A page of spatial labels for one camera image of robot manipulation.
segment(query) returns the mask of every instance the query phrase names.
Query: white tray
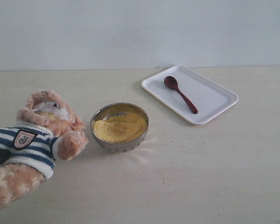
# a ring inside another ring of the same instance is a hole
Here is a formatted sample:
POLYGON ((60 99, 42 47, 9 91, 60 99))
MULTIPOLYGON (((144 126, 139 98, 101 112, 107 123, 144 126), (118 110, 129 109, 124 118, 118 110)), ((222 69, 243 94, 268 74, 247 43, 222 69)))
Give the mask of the white tray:
POLYGON ((183 66, 173 66, 141 82, 141 86, 188 122, 204 125, 238 102, 237 94, 183 66), (198 109, 193 114, 182 97, 164 84, 166 76, 177 79, 180 91, 198 109))

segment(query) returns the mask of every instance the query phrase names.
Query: stainless steel bowl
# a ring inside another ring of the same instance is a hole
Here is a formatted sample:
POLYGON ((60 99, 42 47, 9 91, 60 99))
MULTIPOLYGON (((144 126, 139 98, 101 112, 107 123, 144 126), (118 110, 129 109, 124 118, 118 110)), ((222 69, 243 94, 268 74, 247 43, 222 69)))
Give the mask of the stainless steel bowl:
POLYGON ((145 136, 148 132, 148 124, 149 124, 148 115, 139 106, 130 104, 130 103, 115 103, 115 104, 110 104, 110 105, 107 105, 107 106, 101 108, 93 115, 93 117, 90 121, 90 129, 91 129, 91 134, 92 134, 93 138, 102 148, 107 149, 113 153, 123 153, 123 152, 129 152, 141 144, 141 142, 145 139, 145 136), (99 139, 94 134, 94 132, 93 132, 94 121, 106 120, 109 117, 112 117, 114 115, 121 115, 121 114, 127 114, 127 113, 136 113, 145 119, 147 128, 140 137, 138 137, 132 141, 129 141, 129 142, 110 143, 110 142, 106 142, 106 141, 99 139))

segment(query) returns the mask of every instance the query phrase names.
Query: stuffed toy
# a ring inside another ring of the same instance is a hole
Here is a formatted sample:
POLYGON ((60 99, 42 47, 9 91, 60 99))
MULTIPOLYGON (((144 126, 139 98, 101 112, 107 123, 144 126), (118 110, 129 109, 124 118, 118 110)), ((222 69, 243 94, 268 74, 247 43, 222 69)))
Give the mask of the stuffed toy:
POLYGON ((47 181, 55 160, 79 155, 88 143, 84 128, 57 93, 33 93, 15 125, 0 128, 0 210, 47 181))

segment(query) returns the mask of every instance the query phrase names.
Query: white table surface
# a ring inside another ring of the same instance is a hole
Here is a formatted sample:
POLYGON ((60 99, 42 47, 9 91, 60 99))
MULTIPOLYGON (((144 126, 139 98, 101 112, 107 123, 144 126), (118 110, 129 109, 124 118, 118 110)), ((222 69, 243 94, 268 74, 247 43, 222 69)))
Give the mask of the white table surface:
POLYGON ((53 89, 89 124, 99 108, 130 102, 149 115, 145 141, 108 154, 90 143, 57 161, 38 190, 0 212, 0 224, 280 223, 280 66, 194 69, 239 95, 193 126, 145 92, 160 70, 0 72, 0 127, 30 93, 53 89))

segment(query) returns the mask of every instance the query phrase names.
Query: fur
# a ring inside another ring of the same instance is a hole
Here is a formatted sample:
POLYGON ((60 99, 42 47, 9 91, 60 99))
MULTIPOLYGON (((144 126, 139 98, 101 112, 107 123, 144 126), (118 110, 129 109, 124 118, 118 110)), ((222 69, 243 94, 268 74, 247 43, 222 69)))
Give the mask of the fur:
MULTIPOLYGON (((79 155, 88 143, 83 132, 84 122, 54 91, 40 91, 31 94, 26 107, 18 111, 16 120, 41 125, 52 131, 54 136, 63 136, 58 147, 58 156, 62 160, 69 161, 79 155), (41 116, 35 112, 37 109, 35 106, 43 102, 58 103, 59 111, 52 111, 58 119, 41 116)), ((0 166, 0 210, 37 189, 44 182, 44 176, 28 165, 0 166)))

